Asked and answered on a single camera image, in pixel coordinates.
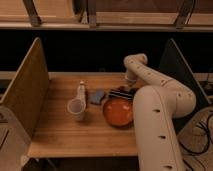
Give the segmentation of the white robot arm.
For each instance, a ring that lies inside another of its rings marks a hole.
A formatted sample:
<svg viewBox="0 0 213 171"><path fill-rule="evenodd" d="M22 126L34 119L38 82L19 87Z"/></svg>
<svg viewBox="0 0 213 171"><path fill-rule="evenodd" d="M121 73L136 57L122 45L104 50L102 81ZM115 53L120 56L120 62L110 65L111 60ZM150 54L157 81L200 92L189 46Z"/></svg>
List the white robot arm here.
<svg viewBox="0 0 213 171"><path fill-rule="evenodd" d="M147 67L145 54L124 58L125 79L146 82L133 98L133 120L140 171L185 171L172 118L190 114L196 106L194 92L159 71Z"/></svg>

